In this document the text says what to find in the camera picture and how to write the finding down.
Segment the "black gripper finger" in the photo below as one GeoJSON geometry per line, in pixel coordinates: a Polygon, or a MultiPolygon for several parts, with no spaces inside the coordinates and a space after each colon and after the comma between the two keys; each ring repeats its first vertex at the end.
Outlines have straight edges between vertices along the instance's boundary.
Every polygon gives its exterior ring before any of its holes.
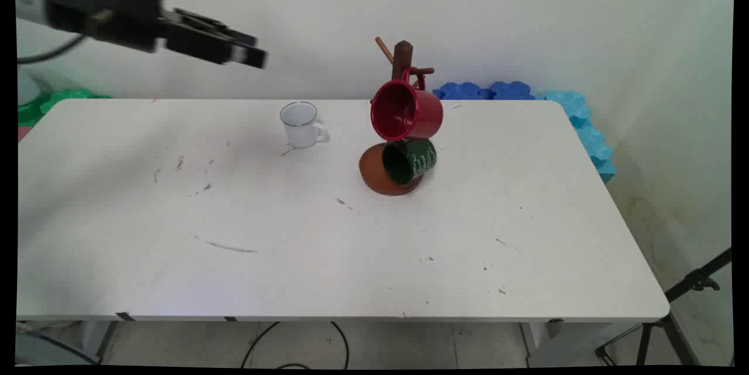
{"type": "Polygon", "coordinates": [[[266,65],[267,52],[256,46],[238,46],[217,37],[193,33],[174,20],[167,20],[163,25],[163,30],[166,49],[188,57],[219,65],[228,61],[259,69],[263,69],[266,65]]]}
{"type": "Polygon", "coordinates": [[[184,9],[174,9],[173,20],[193,33],[201,33],[217,37],[218,39],[230,44],[244,47],[255,47],[257,43],[256,37],[231,29],[221,21],[200,15],[200,13],[190,12],[184,9]]]}

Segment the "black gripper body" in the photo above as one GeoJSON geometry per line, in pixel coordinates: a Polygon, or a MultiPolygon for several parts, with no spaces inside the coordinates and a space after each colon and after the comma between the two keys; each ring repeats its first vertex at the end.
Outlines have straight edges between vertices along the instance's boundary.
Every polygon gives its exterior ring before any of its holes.
{"type": "Polygon", "coordinates": [[[161,35],[163,0],[44,0],[53,29],[153,53],[161,35]]]}

